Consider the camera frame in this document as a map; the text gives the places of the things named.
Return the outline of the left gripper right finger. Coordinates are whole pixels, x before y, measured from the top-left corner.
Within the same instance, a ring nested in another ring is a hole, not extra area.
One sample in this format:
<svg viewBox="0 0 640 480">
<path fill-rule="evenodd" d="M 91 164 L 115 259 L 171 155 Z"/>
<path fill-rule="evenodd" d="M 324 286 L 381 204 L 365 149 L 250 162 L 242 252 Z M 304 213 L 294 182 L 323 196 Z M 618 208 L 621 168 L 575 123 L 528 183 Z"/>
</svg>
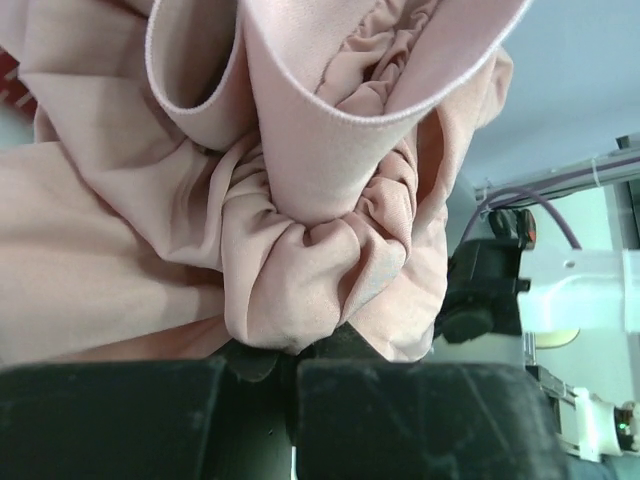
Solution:
<svg viewBox="0 0 640 480">
<path fill-rule="evenodd" d="M 522 343 L 398 363 L 350 328 L 296 372 L 301 479 L 565 479 L 550 403 Z"/>
</svg>

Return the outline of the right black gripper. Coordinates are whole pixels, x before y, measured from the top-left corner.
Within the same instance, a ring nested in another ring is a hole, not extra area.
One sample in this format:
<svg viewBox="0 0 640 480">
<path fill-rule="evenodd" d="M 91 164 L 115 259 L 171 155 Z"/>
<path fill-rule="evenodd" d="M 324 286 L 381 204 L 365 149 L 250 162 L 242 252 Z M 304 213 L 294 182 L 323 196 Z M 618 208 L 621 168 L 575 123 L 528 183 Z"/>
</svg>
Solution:
<svg viewBox="0 0 640 480">
<path fill-rule="evenodd" d="M 462 242 L 449 258 L 437 335 L 449 344 L 486 334 L 521 336 L 517 300 L 530 289 L 530 281 L 519 277 L 523 252 L 517 239 Z"/>
</svg>

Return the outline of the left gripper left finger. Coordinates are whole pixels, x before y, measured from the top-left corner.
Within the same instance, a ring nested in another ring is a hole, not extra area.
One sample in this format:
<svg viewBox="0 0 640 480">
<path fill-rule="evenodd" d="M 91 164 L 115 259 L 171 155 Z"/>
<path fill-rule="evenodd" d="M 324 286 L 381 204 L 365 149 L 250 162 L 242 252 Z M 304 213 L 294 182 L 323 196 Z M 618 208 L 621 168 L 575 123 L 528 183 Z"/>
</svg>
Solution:
<svg viewBox="0 0 640 480">
<path fill-rule="evenodd" d="M 1 372 L 5 479 L 286 479 L 276 353 Z"/>
</svg>

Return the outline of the pink pleated skirt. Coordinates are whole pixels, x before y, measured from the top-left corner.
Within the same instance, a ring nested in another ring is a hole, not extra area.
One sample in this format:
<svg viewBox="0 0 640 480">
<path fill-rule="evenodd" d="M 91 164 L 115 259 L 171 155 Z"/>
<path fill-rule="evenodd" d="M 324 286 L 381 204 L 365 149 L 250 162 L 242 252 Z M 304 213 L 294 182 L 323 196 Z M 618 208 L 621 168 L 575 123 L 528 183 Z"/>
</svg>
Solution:
<svg viewBox="0 0 640 480">
<path fill-rule="evenodd" d="M 525 1 L 5 1 L 1 361 L 430 349 Z"/>
</svg>

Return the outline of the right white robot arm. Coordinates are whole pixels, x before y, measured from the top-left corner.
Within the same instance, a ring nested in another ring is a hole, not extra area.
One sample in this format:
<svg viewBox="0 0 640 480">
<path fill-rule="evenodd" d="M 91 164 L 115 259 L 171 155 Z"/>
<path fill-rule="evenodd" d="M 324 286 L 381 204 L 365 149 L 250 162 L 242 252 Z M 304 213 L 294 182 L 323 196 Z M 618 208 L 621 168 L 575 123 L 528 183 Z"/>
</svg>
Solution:
<svg viewBox="0 0 640 480">
<path fill-rule="evenodd" d="M 450 257 L 435 336 L 449 344 L 486 334 L 521 338 L 525 368 L 548 398 L 574 409 L 577 438 L 563 442 L 566 451 L 592 462 L 636 456 L 638 402 L 607 402 L 536 361 L 543 336 L 588 330 L 638 333 L 638 251 L 528 249 L 516 239 L 476 239 Z"/>
</svg>

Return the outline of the red plastic bin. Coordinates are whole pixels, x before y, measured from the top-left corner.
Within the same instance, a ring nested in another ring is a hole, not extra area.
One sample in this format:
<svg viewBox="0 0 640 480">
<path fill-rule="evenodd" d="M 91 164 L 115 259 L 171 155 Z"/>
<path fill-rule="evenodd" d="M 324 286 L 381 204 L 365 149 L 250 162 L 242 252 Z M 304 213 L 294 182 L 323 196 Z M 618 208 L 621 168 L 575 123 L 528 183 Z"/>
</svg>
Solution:
<svg viewBox="0 0 640 480">
<path fill-rule="evenodd" d="M 37 101 L 18 78 L 19 63 L 4 49 L 0 54 L 1 104 L 33 119 Z"/>
</svg>

